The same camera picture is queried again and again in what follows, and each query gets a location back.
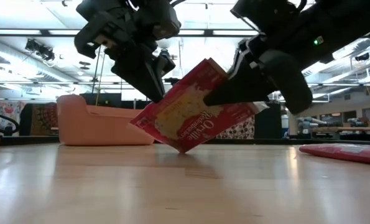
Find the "ceiling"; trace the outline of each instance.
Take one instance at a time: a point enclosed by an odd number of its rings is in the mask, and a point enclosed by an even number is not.
[[[249,29],[241,20],[235,18],[229,10],[236,1],[233,0],[187,0],[179,4],[175,10],[182,23],[183,29]],[[75,11],[80,1],[65,1],[64,7],[61,0],[0,0],[0,29],[81,29],[86,21]],[[4,76],[5,80],[14,81],[40,81],[60,82],[62,80],[89,82],[96,74],[102,82],[121,82],[122,80],[110,72],[114,62],[109,57],[104,57],[103,51],[99,60],[87,58],[77,53],[73,44],[73,37],[31,37],[42,44],[53,47],[56,59],[53,62],[43,62],[41,59],[25,50],[28,37],[24,36],[0,36],[0,52],[19,58],[20,67],[34,65],[38,70],[42,68],[40,77],[10,77]],[[167,48],[171,55],[176,56],[174,61],[177,66],[165,78],[182,78],[202,59],[212,57],[225,70],[233,61],[236,44],[242,37],[173,37],[159,41],[159,49]],[[360,39],[355,43],[335,52],[334,60],[328,64],[316,63],[303,71],[310,83],[356,83],[370,76],[366,68],[370,69],[370,59],[366,62],[356,62],[351,59],[364,52],[370,53],[370,39]],[[83,70],[79,62],[89,62],[89,70]],[[26,91],[33,88],[31,84],[15,85]],[[102,85],[101,89],[106,92],[122,92],[123,98],[142,98],[136,90],[130,90],[131,86],[124,84],[127,90],[120,90],[121,85]],[[314,86],[312,90],[317,98],[325,97],[328,93],[342,90],[340,86]],[[357,89],[350,88],[340,92],[341,94]],[[83,86],[80,91],[89,91],[90,87]]]

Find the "cable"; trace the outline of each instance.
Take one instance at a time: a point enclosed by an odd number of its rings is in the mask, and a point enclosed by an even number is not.
[[[0,133],[3,133],[3,134],[13,134],[13,133],[16,133],[16,132],[19,131],[19,123],[17,121],[15,121],[12,118],[8,118],[7,116],[3,116],[1,114],[0,114],[0,118],[5,119],[7,121],[10,121],[15,126],[15,129],[13,129],[12,131],[7,131],[7,130],[4,130],[4,129],[1,129],[0,128]]]
[[[98,74],[98,65],[99,65],[99,58],[100,58],[100,50],[101,49],[102,49],[102,46],[99,47],[98,59],[96,59],[96,68],[95,68],[95,75],[93,76],[92,93],[93,93],[93,90],[95,89],[96,75]]]
[[[98,105],[99,101],[99,94],[100,94],[100,83],[102,82],[102,75],[103,75],[103,67],[104,67],[104,58],[106,56],[106,53],[103,55],[103,60],[102,60],[102,69],[100,71],[100,79],[99,79],[99,86],[98,86],[98,94],[96,94],[96,105]]]
[[[23,59],[22,62],[24,62],[25,60],[27,60],[33,53],[34,53],[34,51],[32,51],[31,53],[29,53],[28,56],[25,59]]]
[[[173,3],[171,3],[171,6],[175,7],[175,6],[179,5],[180,3],[184,2],[184,1],[186,1],[186,0],[176,0]]]
[[[52,68],[52,67],[54,67],[55,65],[56,65],[56,62],[54,63],[54,64],[52,64],[52,65],[50,65],[50,64],[48,64],[48,62],[46,61],[46,60],[42,60],[42,62],[46,65],[46,66],[48,66],[48,67],[50,67],[50,68]]]

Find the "wall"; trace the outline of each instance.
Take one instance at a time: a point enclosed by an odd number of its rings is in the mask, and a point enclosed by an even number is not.
[[[289,136],[297,135],[298,134],[298,120],[289,111],[287,111],[287,117],[289,121]]]
[[[282,115],[282,128],[289,128],[289,117]]]
[[[368,119],[370,119],[370,108],[363,110],[363,116],[365,116]]]
[[[51,94],[51,92],[47,90],[42,90],[42,93],[39,93],[39,95],[33,95],[33,94],[27,94],[22,93],[18,90],[0,90],[0,98],[14,98],[14,99],[56,99],[56,94]]]
[[[316,116],[321,114],[355,111],[358,117],[363,116],[363,109],[370,108],[370,96],[364,91],[351,93],[350,100],[334,98],[331,103],[319,103],[299,114],[299,116]]]

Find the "wooden floor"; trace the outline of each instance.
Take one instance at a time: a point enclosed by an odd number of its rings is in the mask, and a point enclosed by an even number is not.
[[[0,223],[368,224],[370,166],[287,146],[6,147]]]

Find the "wooden table surface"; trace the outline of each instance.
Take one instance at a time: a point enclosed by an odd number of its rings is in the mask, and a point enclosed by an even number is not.
[[[0,149],[0,223],[370,223],[370,165],[287,146]]]

